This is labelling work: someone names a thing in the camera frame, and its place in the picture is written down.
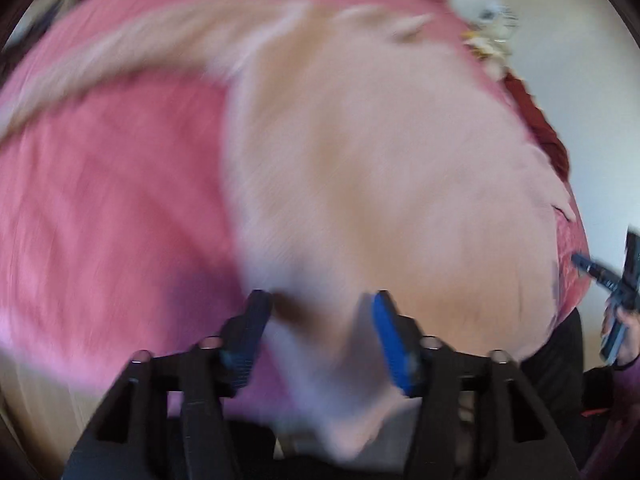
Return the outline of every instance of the white wall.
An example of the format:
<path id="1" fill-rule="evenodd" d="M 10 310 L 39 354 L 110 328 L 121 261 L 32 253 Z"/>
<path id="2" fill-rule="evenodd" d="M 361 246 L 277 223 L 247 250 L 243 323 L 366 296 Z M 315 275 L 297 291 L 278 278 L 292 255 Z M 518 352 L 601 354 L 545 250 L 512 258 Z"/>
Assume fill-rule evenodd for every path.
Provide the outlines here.
<path id="1" fill-rule="evenodd" d="M 640 48 L 608 0 L 504 0 L 520 19 L 511 65 L 566 144 L 591 254 L 622 267 L 640 228 Z M 587 366 L 598 365 L 606 293 L 580 306 Z"/>

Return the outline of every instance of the hand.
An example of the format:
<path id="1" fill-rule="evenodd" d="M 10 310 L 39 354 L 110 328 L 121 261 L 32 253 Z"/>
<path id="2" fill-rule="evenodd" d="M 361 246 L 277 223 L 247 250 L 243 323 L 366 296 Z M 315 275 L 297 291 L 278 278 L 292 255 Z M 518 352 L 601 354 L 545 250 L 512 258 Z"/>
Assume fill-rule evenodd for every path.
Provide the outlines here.
<path id="1" fill-rule="evenodd" d="M 610 332 L 613 326 L 613 307 L 607 301 L 607 309 L 604 311 L 602 321 L 602 332 L 604 336 Z M 622 307 L 616 308 L 616 318 L 626 326 L 625 339 L 620 345 L 616 364 L 624 366 L 636 359 L 640 355 L 640 314 L 629 312 Z"/>

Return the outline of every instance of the screw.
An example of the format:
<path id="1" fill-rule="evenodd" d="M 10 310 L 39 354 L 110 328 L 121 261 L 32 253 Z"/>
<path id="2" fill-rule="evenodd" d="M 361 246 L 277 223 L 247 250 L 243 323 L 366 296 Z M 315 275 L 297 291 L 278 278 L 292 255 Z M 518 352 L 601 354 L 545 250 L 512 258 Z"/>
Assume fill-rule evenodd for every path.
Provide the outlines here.
<path id="1" fill-rule="evenodd" d="M 202 339 L 198 343 L 198 346 L 203 350 L 220 348 L 222 346 L 222 339 L 220 339 L 218 336 L 210 335 L 209 337 Z"/>
<path id="2" fill-rule="evenodd" d="M 132 363 L 148 363 L 153 359 L 153 354 L 149 350 L 138 350 L 131 357 Z"/>
<path id="3" fill-rule="evenodd" d="M 429 350 L 439 350 L 442 348 L 442 341 L 439 337 L 428 335 L 420 339 L 420 345 Z"/>
<path id="4" fill-rule="evenodd" d="M 504 350 L 492 350 L 491 352 L 489 352 L 489 358 L 494 363 L 498 363 L 501 365 L 513 361 L 513 359 L 511 359 L 511 356 Z"/>

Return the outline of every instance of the blue gripper pad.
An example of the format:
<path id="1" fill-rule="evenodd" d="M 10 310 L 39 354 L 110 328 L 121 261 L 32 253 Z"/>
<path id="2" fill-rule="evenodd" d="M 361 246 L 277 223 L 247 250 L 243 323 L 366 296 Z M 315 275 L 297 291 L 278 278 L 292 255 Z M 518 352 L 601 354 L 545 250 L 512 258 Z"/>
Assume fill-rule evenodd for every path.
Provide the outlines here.
<path id="1" fill-rule="evenodd" d="M 262 333 L 271 317 L 272 302 L 271 294 L 254 290 L 246 300 L 244 314 L 232 317 L 220 330 L 220 357 L 235 390 L 244 388 L 249 381 Z"/>
<path id="2" fill-rule="evenodd" d="M 424 384 L 420 339 L 422 333 L 410 317 L 400 316 L 386 290 L 377 293 L 371 305 L 373 323 L 378 331 L 394 384 L 407 397 L 417 397 Z"/>

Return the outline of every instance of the pink fabric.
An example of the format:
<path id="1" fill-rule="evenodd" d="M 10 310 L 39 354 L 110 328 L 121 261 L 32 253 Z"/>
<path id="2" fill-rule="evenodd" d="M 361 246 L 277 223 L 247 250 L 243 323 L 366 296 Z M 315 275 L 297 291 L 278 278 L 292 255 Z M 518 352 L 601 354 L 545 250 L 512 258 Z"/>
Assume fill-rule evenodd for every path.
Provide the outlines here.
<path id="1" fill-rule="evenodd" d="M 574 253 L 589 254 L 587 235 L 584 232 L 582 218 L 575 203 L 571 186 L 566 184 L 571 193 L 571 208 L 575 212 L 575 222 L 569 222 L 564 215 L 556 211 L 556 225 L 558 226 L 558 268 L 559 268 L 559 307 L 556 326 L 571 314 L 573 309 L 584 298 L 591 285 L 588 276 L 580 276 L 578 270 L 571 263 Z"/>
<path id="2" fill-rule="evenodd" d="M 29 54 L 0 104 L 88 38 L 180 1 L 85 1 Z M 427 33 L 458 49 L 487 91 L 501 96 L 464 52 L 465 27 L 440 0 L 324 1 L 432 13 Z M 145 73 L 49 111 L 2 146 L 4 346 L 102 389 L 133 351 L 183 350 L 239 311 L 218 187 L 223 102 L 222 88 L 197 77 Z M 560 237 L 559 247 L 562 240 L 570 250 L 571 238 Z M 565 292 L 571 301 L 578 296 Z M 234 403 L 261 413 L 287 407 L 267 352 Z"/>

